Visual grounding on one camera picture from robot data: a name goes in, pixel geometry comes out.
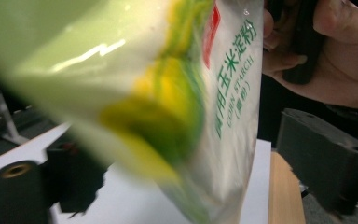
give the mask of person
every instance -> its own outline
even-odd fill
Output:
[[[286,0],[285,4],[295,7],[296,1]],[[305,85],[282,79],[283,70],[307,60],[307,55],[287,51],[294,20],[289,10],[280,24],[274,24],[270,13],[264,11],[263,74],[312,100],[358,108],[358,6],[348,0],[318,1],[313,28],[326,39],[312,79]]]

